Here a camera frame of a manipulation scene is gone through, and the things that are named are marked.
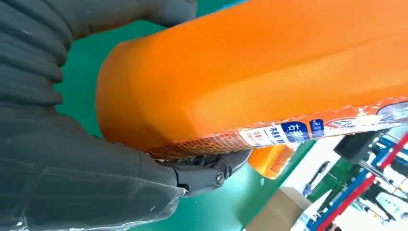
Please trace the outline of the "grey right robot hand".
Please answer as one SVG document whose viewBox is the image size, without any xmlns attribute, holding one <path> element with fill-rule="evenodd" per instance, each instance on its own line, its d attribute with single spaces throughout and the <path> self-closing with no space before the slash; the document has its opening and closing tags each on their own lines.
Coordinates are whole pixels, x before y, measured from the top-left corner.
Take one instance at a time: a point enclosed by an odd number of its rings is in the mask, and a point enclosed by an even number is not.
<svg viewBox="0 0 408 231">
<path fill-rule="evenodd" d="M 250 150 L 162 165 L 55 109 L 74 40 L 137 20 L 171 27 L 196 11 L 194 0 L 1 1 L 1 230 L 125 231 L 170 217 L 247 162 Z"/>
</svg>

